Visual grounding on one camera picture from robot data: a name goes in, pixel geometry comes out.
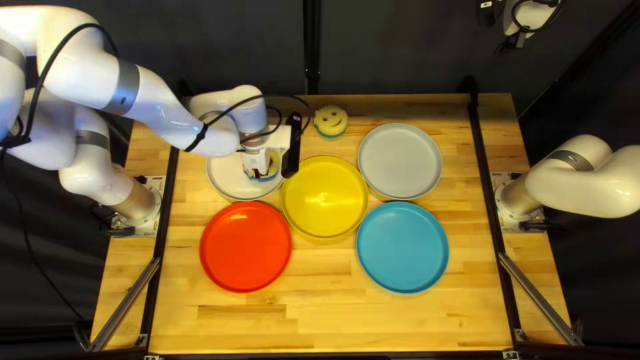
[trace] white plate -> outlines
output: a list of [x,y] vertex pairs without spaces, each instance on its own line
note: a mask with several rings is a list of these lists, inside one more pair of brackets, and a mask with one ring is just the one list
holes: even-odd
[[415,126],[391,123],[364,137],[358,167],[367,184],[386,197],[409,200],[433,189],[442,175],[440,149]]
[[216,190],[232,200],[251,201],[269,195],[276,190],[284,178],[278,174],[270,181],[260,183],[249,180],[242,168],[240,152],[223,158],[207,159],[207,176]]

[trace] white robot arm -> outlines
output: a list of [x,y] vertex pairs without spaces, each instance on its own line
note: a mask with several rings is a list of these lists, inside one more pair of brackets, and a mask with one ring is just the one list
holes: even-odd
[[[71,8],[0,7],[0,140],[20,133],[18,114],[21,119],[29,115],[33,90],[25,92],[26,57],[36,56],[41,74],[61,41],[87,23],[97,22]],[[254,99],[236,106],[249,98]],[[146,222],[157,213],[157,199],[111,164],[107,126],[89,108],[143,122],[178,149],[204,156],[228,156],[243,138],[243,167],[258,176],[268,172],[267,147],[289,147],[290,126],[280,126],[272,139],[262,136],[269,130],[266,107],[254,86],[194,96],[188,106],[190,111],[152,71],[105,52],[99,29],[85,28],[66,43],[49,69],[33,113],[31,141],[3,151],[59,170],[68,191],[91,197],[133,222]],[[231,108],[206,128],[205,122]]]
[[595,136],[571,138],[528,173],[499,186],[496,205],[519,221],[542,205],[592,217],[631,215],[640,209],[640,145],[612,154]]
[[[79,10],[60,6],[0,8],[0,138],[15,121],[24,95],[24,57],[36,56],[38,72],[60,41],[78,25],[97,23]],[[186,149],[204,126],[175,98],[152,71],[115,58],[103,50],[99,30],[87,28],[74,36],[56,58],[44,87],[64,100],[148,125],[179,149]],[[254,86],[224,92],[210,110],[224,111],[236,100],[259,95]],[[230,114],[234,127],[210,129],[193,149],[195,154],[226,156],[236,151],[238,131],[256,133],[266,125],[264,100],[256,99]]]

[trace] gray plate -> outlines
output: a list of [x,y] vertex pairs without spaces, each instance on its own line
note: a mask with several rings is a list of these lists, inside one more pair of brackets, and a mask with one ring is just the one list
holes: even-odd
[[364,137],[358,167],[367,184],[391,199],[410,200],[428,193],[442,176],[440,149],[415,126],[391,123]]

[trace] gray band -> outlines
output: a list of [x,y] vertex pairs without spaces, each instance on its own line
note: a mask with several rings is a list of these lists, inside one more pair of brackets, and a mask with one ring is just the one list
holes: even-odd
[[107,151],[109,150],[109,138],[95,131],[76,130],[76,145],[82,143],[97,145]]
[[578,171],[592,171],[593,165],[577,152],[569,150],[556,150],[547,156],[547,159],[557,159],[573,166]]
[[118,84],[107,106],[101,110],[116,115],[125,115],[136,101],[140,88],[140,70],[135,64],[118,59],[120,72]]
[[24,65],[27,62],[24,55],[18,50],[17,47],[0,38],[0,58],[6,58],[10,62],[16,64],[22,72],[24,72]]

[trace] yellow plate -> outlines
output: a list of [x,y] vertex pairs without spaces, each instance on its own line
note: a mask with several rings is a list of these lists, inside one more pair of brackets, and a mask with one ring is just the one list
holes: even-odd
[[301,232],[333,239],[354,230],[367,214],[369,191],[358,170],[333,156],[300,163],[282,185],[282,211]]

